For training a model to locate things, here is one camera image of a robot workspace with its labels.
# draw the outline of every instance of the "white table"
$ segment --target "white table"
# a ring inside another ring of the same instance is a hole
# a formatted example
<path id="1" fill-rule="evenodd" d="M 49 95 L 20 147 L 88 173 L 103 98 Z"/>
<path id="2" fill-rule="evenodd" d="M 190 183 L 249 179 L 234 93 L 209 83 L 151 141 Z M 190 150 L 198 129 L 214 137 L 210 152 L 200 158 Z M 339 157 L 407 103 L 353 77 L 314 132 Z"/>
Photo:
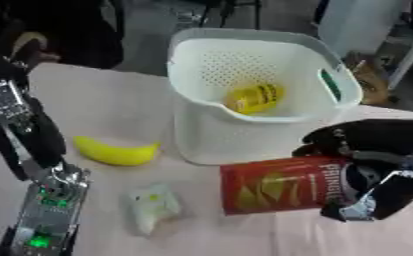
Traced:
<path id="1" fill-rule="evenodd" d="M 173 146 L 165 78 L 43 64 L 31 81 L 67 139 L 67 160 L 92 170 L 74 256 L 413 255 L 413 206 L 371 224 L 341 224 L 316 210 L 224 217 L 218 168 L 189 164 Z M 413 118 L 413 113 L 372 107 L 348 113 L 349 119 L 366 117 Z M 75 135 L 130 146 L 162 140 L 162 152 L 147 165 L 111 167 L 79 156 L 70 141 Z M 136 235 L 124 195 L 155 182 L 169 184 L 187 211 L 149 239 Z M 15 180 L 0 157 L 0 238 L 14 224 L 25 191 L 26 184 Z"/>

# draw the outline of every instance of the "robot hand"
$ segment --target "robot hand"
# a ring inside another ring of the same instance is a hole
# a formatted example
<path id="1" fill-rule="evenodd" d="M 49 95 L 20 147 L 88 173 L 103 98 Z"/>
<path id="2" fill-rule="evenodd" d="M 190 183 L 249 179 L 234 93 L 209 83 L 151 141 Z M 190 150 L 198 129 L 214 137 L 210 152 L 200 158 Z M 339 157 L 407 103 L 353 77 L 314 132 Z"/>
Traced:
<path id="1" fill-rule="evenodd" d="M 40 42 L 32 39 L 15 49 L 23 30 L 21 22 L 13 21 L 0 33 L 0 152 L 22 181 L 33 175 L 26 173 L 26 158 L 46 168 L 61 162 L 66 151 L 55 124 L 41 103 L 29 95 L 27 75 L 39 63 Z M 13 137 L 18 143 L 12 143 Z M 30 156 L 21 156 L 15 144 L 22 144 Z"/>
<path id="2" fill-rule="evenodd" d="M 40 42 L 15 49 L 22 33 L 22 23 L 13 21 L 0 34 L 0 153 L 19 180 L 32 183 L 0 256 L 66 256 L 77 236 L 89 171 L 65 162 L 62 135 L 29 94 L 28 73 L 39 62 Z"/>
<path id="3" fill-rule="evenodd" d="M 413 201 L 413 120 L 348 122 L 316 130 L 303 142 L 294 156 L 343 156 L 381 177 L 354 204 L 329 202 L 322 215 L 341 221 L 385 219 Z"/>

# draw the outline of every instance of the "banana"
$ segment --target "banana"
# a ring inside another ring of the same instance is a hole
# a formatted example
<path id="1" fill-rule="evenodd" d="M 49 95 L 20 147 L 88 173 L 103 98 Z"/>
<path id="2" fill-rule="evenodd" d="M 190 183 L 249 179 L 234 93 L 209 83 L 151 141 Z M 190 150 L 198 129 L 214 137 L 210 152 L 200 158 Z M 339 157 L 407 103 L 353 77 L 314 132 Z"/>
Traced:
<path id="1" fill-rule="evenodd" d="M 122 166 L 149 162 L 159 147 L 159 143 L 134 148 L 113 147 L 86 136 L 75 136 L 73 140 L 82 155 L 97 162 Z"/>

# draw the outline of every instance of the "yellow can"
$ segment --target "yellow can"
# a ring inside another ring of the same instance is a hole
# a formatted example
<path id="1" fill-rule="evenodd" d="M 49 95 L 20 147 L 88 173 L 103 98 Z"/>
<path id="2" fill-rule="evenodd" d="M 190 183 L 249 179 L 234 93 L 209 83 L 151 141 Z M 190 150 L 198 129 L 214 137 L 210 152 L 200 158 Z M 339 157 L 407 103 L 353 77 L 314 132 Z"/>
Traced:
<path id="1" fill-rule="evenodd" d="M 274 108 L 284 93 L 284 87 L 268 83 L 239 87 L 226 95 L 225 105 L 238 113 L 250 115 Z"/>

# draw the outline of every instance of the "green led light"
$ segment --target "green led light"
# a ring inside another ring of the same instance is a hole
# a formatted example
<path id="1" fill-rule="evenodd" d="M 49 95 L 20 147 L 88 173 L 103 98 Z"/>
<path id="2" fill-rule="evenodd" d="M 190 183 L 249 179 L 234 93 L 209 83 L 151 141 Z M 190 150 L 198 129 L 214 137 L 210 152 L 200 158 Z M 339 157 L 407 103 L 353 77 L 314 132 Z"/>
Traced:
<path id="1" fill-rule="evenodd" d="M 46 199 L 46 198 L 44 198 L 43 200 L 41 200 L 41 203 L 42 203 L 42 204 L 45 204 L 45 205 L 50 205 L 50 206 L 56 206 L 56 205 L 58 205 L 58 202 L 57 202 L 57 201 L 51 200 L 51 199 Z"/>
<path id="2" fill-rule="evenodd" d="M 64 208 L 68 205 L 68 202 L 66 200 L 60 200 L 58 201 L 58 207 Z"/>
<path id="3" fill-rule="evenodd" d="M 49 240 L 50 240 L 49 237 L 35 236 L 32 239 L 30 239 L 28 244 L 30 246 L 37 247 L 37 248 L 47 248 L 49 247 L 49 242 L 50 242 Z"/>

